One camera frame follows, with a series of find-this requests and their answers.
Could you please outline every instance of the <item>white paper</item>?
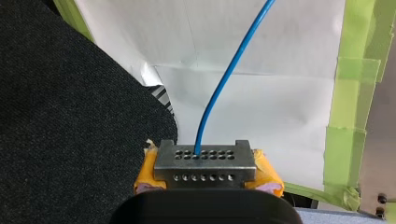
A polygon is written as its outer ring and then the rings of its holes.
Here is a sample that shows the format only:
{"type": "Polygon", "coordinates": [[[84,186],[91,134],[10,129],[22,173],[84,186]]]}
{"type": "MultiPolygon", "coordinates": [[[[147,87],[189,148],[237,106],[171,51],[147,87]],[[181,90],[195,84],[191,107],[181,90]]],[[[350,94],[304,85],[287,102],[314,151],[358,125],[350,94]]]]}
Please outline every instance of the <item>white paper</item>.
{"type": "MultiPolygon", "coordinates": [[[[276,1],[236,72],[334,77],[345,1],[276,1]]],[[[157,85],[155,71],[142,67],[223,71],[265,1],[76,2],[95,43],[143,84],[157,85]]]]}
{"type": "MultiPolygon", "coordinates": [[[[178,143],[193,145],[219,73],[158,67],[178,124],[178,143]]],[[[249,140],[289,183],[323,189],[323,153],[333,80],[232,76],[206,124],[203,144],[249,140]]]]}
{"type": "MultiPolygon", "coordinates": [[[[193,144],[210,95],[265,0],[76,2],[100,48],[143,85],[164,84],[178,142],[193,144]]],[[[345,2],[275,2],[215,105],[204,144],[247,139],[285,181],[323,189],[345,2]]]]}

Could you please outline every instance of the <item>lime green frame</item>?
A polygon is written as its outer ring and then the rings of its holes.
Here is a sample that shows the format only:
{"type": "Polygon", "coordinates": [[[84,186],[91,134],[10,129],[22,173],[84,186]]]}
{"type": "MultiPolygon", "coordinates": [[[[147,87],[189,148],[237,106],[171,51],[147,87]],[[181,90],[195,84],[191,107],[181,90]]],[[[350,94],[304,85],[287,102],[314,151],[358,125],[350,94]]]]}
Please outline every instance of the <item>lime green frame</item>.
{"type": "MultiPolygon", "coordinates": [[[[73,0],[55,0],[68,24],[93,38],[73,0]]],[[[326,134],[324,190],[286,183],[286,191],[346,210],[360,206],[359,170],[365,126],[393,38],[395,0],[346,0],[332,111],[326,134]]]]}
{"type": "Polygon", "coordinates": [[[91,32],[85,24],[85,21],[82,18],[78,6],[74,0],[54,0],[53,2],[67,24],[94,42],[91,32]]]}

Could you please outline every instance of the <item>screw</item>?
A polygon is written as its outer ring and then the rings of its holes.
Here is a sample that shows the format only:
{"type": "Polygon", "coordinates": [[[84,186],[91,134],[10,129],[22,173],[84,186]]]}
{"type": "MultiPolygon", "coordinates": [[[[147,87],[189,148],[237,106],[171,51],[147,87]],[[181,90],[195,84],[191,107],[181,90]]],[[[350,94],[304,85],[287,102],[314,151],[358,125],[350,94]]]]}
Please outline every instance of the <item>screw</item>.
{"type": "Polygon", "coordinates": [[[376,210],[375,210],[375,215],[377,217],[384,218],[385,217],[384,209],[382,207],[377,207],[376,210]]]}
{"type": "Polygon", "coordinates": [[[383,193],[378,194],[378,202],[382,204],[387,203],[387,195],[383,193]]]}

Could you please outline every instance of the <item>blue wire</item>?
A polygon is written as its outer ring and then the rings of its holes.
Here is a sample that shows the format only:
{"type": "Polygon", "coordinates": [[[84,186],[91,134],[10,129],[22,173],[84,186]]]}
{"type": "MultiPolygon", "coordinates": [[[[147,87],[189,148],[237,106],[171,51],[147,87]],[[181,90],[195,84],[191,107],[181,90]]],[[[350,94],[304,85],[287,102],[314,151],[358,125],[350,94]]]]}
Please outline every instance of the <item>blue wire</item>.
{"type": "Polygon", "coordinates": [[[221,81],[219,82],[219,85],[216,87],[215,92],[213,93],[212,97],[210,98],[210,101],[207,104],[205,112],[202,115],[202,119],[201,119],[201,122],[200,122],[199,128],[198,128],[197,137],[195,139],[195,147],[194,147],[195,155],[201,154],[202,135],[204,134],[204,129],[205,129],[205,125],[207,122],[207,118],[209,117],[209,114],[213,108],[213,105],[215,104],[216,100],[219,98],[219,95],[220,95],[222,89],[224,88],[224,85],[227,82],[228,78],[233,73],[233,70],[235,69],[236,65],[239,62],[239,59],[241,58],[242,54],[244,53],[245,48],[248,46],[248,42],[250,41],[251,37],[253,37],[254,33],[256,32],[257,28],[259,27],[260,23],[262,22],[262,19],[264,19],[265,15],[267,14],[268,10],[270,9],[270,7],[272,6],[272,4],[274,2],[275,2],[275,0],[267,0],[267,2],[265,2],[264,6],[262,7],[262,10],[259,12],[259,15],[257,15],[256,19],[254,20],[254,22],[251,24],[250,28],[248,29],[244,40],[242,40],[242,43],[239,46],[239,49],[236,51],[235,55],[233,56],[233,59],[231,60],[230,65],[228,65],[227,70],[225,71],[223,77],[221,78],[221,81]]]}

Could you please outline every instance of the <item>metal block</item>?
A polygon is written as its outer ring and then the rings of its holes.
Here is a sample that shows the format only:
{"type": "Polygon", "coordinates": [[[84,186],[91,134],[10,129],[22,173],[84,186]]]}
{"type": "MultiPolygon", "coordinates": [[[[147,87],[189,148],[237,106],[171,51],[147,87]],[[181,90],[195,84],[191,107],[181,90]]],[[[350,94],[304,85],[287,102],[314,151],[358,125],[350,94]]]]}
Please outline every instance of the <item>metal block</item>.
{"type": "Polygon", "coordinates": [[[162,140],[155,179],[165,181],[169,189],[241,189],[255,179],[256,164],[247,140],[236,140],[235,146],[202,146],[200,156],[193,149],[162,140]]]}

